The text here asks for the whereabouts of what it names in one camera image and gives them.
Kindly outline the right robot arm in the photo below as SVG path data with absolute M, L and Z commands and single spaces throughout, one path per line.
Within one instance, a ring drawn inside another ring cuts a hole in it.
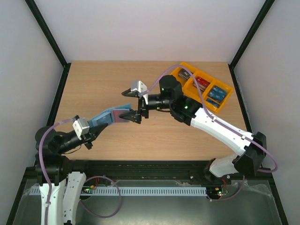
M 198 101 L 183 94 L 181 83 L 172 75 L 159 80 L 160 93 L 149 94 L 141 81 L 132 83 L 131 88 L 122 93 L 125 97 L 138 98 L 138 109 L 120 115 L 120 118 L 140 124 L 148 118 L 150 110 L 169 109 L 178 122 L 200 129 L 215 137 L 232 151 L 233 155 L 214 158 L 207 165 L 204 177 L 208 183 L 216 183 L 221 177 L 234 173 L 255 176 L 266 154 L 266 137 L 238 129 L 205 111 Z

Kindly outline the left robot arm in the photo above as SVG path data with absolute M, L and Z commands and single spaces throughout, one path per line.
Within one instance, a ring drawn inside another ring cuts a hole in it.
M 65 153 L 78 146 L 91 149 L 92 142 L 108 126 L 91 127 L 79 138 L 75 131 L 55 130 L 57 124 L 40 128 L 36 140 L 36 173 L 41 196 L 41 224 L 74 225 L 80 192 L 86 179 L 83 171 L 71 171 Z

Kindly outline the blue leather card holder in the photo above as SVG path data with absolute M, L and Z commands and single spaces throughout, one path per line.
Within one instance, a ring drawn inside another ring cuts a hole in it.
M 95 116 L 94 118 L 92 118 L 88 121 L 90 128 L 100 125 L 100 124 L 103 124 L 103 123 L 107 123 L 108 125 L 113 124 L 114 122 L 113 122 L 112 110 L 113 109 L 122 109 L 122 108 L 128 108 L 130 110 L 132 109 L 131 104 L 119 105 L 119 106 L 108 108 L 108 109 L 104 110 L 103 112 L 101 112 L 99 115 Z

